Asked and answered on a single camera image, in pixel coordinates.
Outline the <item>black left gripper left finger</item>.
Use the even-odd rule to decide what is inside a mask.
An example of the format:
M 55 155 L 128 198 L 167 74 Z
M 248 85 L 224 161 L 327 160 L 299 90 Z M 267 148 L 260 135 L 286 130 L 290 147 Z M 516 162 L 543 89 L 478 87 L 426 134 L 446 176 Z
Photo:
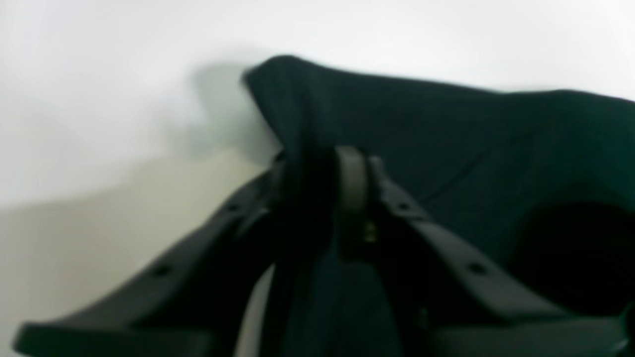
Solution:
M 274 260 L 284 161 L 237 190 L 203 226 L 122 287 L 73 314 L 22 325 L 30 357 L 231 357 L 248 299 Z

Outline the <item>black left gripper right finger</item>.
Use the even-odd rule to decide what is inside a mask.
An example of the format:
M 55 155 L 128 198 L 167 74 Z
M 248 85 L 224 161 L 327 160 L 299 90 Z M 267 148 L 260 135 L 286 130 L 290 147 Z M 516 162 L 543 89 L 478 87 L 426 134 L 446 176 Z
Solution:
M 628 357 L 628 312 L 582 316 L 432 221 L 380 158 L 335 150 L 342 257 L 378 273 L 406 357 Z

